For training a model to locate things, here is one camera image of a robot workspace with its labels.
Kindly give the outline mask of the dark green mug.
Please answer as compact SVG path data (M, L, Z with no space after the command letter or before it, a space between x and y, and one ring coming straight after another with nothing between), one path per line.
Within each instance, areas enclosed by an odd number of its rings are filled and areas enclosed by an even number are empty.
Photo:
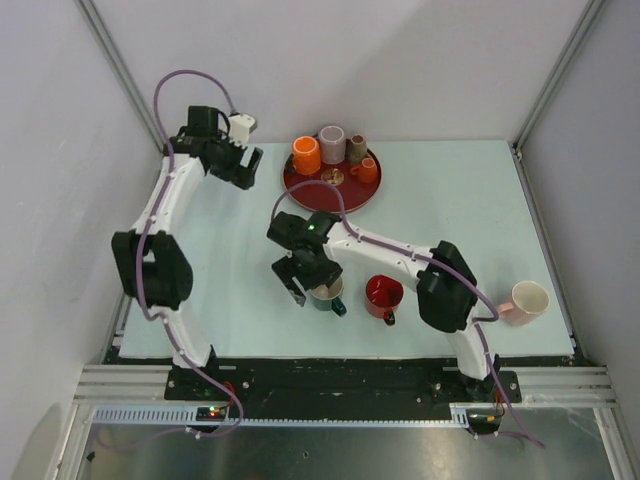
M344 282L337 278L330 286L320 285L310 291L313 305L320 311L330 311L339 317L347 314L347 308L342 300Z

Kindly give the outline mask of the orange mug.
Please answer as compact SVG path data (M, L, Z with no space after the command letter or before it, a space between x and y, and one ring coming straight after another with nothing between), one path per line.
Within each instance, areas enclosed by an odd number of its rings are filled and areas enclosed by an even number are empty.
M304 176L315 174L321 167L319 142L311 136L296 138L291 145L291 158L286 163L286 170Z

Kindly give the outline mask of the lilac mug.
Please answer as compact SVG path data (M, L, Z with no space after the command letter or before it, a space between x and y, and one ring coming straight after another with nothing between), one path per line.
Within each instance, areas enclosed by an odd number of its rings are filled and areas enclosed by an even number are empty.
M336 165L344 161L346 153L346 135L336 125L323 127L318 134L322 161L328 165Z

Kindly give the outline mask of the red mug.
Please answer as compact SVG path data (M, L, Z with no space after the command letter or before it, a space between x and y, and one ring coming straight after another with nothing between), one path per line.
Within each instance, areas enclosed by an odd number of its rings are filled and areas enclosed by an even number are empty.
M393 326L403 296L404 288L400 282L385 275L375 275L365 286L365 308L374 318Z

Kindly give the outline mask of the brown textured cup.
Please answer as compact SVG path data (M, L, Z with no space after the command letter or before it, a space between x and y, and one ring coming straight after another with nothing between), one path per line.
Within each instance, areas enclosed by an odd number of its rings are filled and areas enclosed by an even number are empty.
M367 153L368 148L364 136L361 134L352 135L347 141L347 162L352 166L358 165L367 156Z

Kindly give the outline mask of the small orange cup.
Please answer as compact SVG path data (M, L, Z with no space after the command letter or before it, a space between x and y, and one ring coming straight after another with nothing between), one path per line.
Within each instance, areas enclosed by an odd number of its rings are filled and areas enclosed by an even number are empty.
M375 183L379 175L377 163L371 157L365 157L359 164L352 166L349 172L363 184Z

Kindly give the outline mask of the large pale pink mug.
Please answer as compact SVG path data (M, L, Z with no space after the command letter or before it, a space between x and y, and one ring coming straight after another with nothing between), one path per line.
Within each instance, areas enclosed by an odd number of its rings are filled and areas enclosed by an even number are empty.
M531 323L550 305L547 290L539 283L526 280L513 286L509 298L497 307L499 317L514 327Z

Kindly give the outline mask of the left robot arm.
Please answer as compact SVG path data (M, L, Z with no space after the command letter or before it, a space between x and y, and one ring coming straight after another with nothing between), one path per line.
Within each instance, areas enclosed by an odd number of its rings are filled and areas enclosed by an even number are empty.
M242 190L254 185L263 155L248 147L256 127L256 118L246 113L189 107L186 125L166 140L161 173L142 214L111 239L125 294L138 301L146 320L163 325L175 364L194 367L186 384L201 399L220 391L222 376L207 365L214 350L201 336L189 303L194 273L177 232L206 176Z

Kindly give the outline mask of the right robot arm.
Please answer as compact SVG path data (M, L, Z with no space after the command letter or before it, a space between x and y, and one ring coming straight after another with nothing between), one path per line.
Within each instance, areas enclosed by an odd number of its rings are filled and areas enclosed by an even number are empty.
M343 274L345 262L371 267L415 292L420 318L448 336L462 376L464 393L486 400L498 388L495 354L474 316L481 301L497 309L477 288L477 280L457 247L442 241L433 248L413 247L351 226L335 214L309 218L277 213L267 238L286 254L272 270L296 303L306 294L327 293Z

